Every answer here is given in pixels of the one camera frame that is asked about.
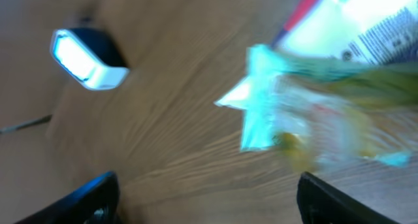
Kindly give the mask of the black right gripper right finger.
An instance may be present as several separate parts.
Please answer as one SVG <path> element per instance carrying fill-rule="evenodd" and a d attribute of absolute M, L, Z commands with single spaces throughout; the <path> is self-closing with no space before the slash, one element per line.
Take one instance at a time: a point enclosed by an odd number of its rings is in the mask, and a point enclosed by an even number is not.
<path fill-rule="evenodd" d="M 300 175 L 297 204 L 303 224 L 398 224 L 309 172 Z"/>

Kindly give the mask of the white tube with gold cap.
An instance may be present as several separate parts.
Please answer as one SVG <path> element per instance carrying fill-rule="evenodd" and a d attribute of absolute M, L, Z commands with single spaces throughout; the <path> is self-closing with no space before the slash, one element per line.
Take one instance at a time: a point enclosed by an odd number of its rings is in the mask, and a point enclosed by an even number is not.
<path fill-rule="evenodd" d="M 417 0 L 319 0 L 276 48 L 373 65 L 417 61 Z"/>

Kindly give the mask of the teal wet wipes pack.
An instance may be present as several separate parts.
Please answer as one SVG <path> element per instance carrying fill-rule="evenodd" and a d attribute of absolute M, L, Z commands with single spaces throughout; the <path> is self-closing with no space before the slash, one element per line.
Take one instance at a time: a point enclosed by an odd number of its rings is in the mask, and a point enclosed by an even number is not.
<path fill-rule="evenodd" d="M 273 89 L 275 77 L 283 74 L 295 74 L 319 82 L 333 82 L 385 66 L 388 65 L 368 65 L 334 58 L 294 56 L 286 52 L 275 52 L 269 47 L 259 44 L 248 49 L 246 78 L 217 103 L 220 106 L 244 111 L 242 150 L 267 150 L 275 148 L 270 137 L 272 114 L 269 110 L 271 106 L 275 105 L 272 100 L 275 92 Z M 398 165 L 388 163 L 385 159 L 371 161 L 402 166 L 408 162 L 410 156 L 405 163 Z"/>

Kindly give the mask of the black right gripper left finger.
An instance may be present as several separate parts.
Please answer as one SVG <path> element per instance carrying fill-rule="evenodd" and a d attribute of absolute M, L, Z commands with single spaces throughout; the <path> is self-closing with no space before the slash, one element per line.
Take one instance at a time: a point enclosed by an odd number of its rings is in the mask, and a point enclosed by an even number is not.
<path fill-rule="evenodd" d="M 117 224 L 120 222 L 119 199 L 118 177 L 115 172 L 108 171 L 16 224 Z"/>

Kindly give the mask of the purple Carefree pad pack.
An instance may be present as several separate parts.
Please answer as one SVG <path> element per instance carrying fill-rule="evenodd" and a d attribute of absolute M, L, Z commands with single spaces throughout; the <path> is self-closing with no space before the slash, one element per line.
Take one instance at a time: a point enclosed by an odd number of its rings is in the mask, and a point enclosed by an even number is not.
<path fill-rule="evenodd" d="M 316 6 L 318 1 L 319 0 L 300 0 L 294 11 L 284 23 L 282 29 L 272 40 L 271 47 L 277 47 L 279 42 L 306 17 L 306 15 L 314 8 L 314 6 Z"/>

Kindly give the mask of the green yellow snack packet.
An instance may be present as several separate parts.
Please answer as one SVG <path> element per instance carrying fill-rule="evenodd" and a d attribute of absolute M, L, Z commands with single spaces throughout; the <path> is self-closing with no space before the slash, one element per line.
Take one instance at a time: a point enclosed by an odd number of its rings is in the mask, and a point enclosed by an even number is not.
<path fill-rule="evenodd" d="M 270 137 L 297 170 L 355 159 L 398 165 L 417 151 L 417 64 L 372 69 L 333 82 L 274 79 Z"/>

